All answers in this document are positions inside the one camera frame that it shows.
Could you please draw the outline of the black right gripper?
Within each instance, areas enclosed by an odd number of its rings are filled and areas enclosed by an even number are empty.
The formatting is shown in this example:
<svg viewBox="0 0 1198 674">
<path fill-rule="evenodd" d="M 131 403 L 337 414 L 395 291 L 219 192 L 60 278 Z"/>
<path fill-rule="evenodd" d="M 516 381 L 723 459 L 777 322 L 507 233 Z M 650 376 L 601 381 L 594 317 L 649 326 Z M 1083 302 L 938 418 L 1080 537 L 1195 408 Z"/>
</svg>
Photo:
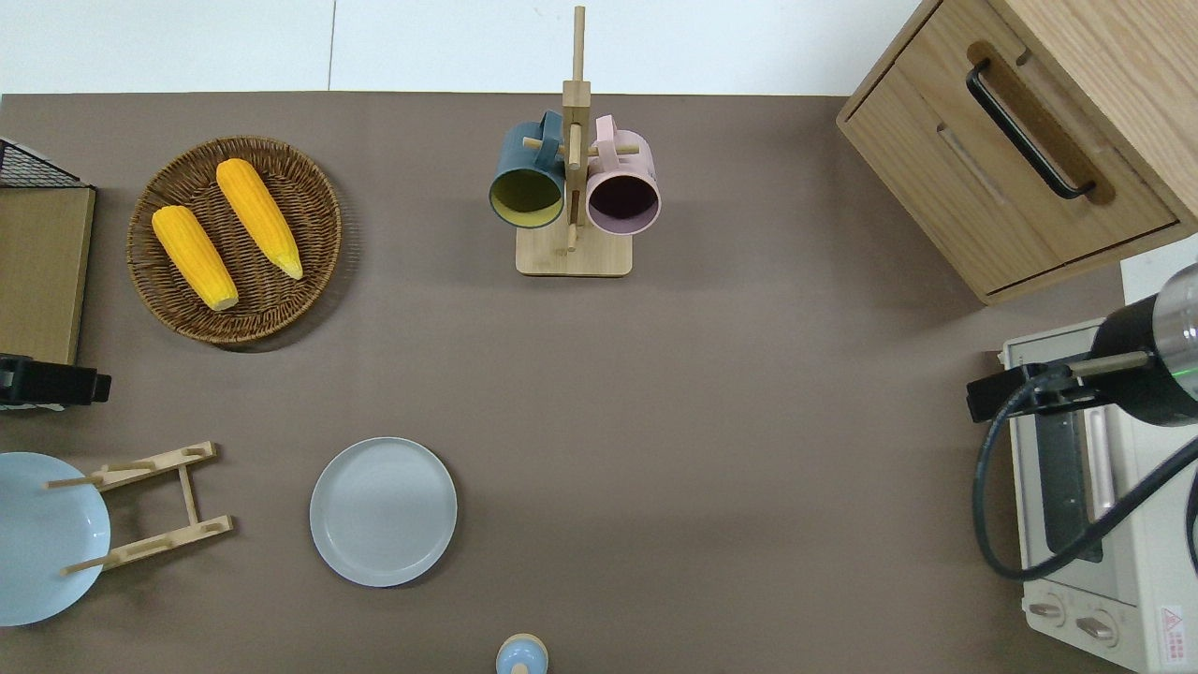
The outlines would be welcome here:
<svg viewBox="0 0 1198 674">
<path fill-rule="evenodd" d="M 967 384 L 972 423 L 993 419 L 1006 401 L 1006 414 L 1057 414 L 1100 408 L 1103 395 L 1066 363 L 1031 363 L 1010 370 L 1015 388 L 1008 396 L 1008 375 L 990 374 Z"/>
</svg>

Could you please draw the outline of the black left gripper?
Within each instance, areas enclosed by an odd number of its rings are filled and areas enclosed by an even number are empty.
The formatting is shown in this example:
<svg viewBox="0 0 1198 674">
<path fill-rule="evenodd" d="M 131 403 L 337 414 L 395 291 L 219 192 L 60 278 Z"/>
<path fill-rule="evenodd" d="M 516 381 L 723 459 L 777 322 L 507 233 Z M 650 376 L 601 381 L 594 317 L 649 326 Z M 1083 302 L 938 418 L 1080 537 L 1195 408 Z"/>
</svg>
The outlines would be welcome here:
<svg viewBox="0 0 1198 674">
<path fill-rule="evenodd" d="M 111 390 L 111 376 L 93 368 L 74 364 L 36 362 L 30 357 L 1 357 L 1 403 L 89 405 L 105 403 Z"/>
</svg>

